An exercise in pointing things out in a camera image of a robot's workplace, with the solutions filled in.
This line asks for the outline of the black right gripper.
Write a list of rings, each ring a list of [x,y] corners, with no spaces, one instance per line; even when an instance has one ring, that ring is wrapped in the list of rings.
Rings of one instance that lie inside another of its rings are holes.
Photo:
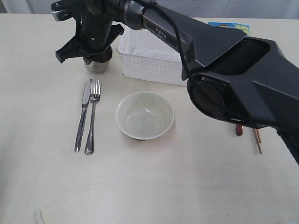
[[[78,37],[71,38],[55,56],[60,63],[66,59],[95,56],[108,49],[124,33],[122,25],[113,25],[114,18],[105,9],[103,0],[85,0]]]

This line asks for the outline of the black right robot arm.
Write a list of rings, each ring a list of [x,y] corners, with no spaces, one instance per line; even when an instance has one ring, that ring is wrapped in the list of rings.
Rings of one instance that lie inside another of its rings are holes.
[[[299,158],[299,69],[273,40],[212,26],[154,0],[60,0],[56,21],[73,18],[75,35],[56,52],[64,62],[105,62],[124,32],[146,29],[179,53],[192,103],[206,116],[260,129],[272,127]]]

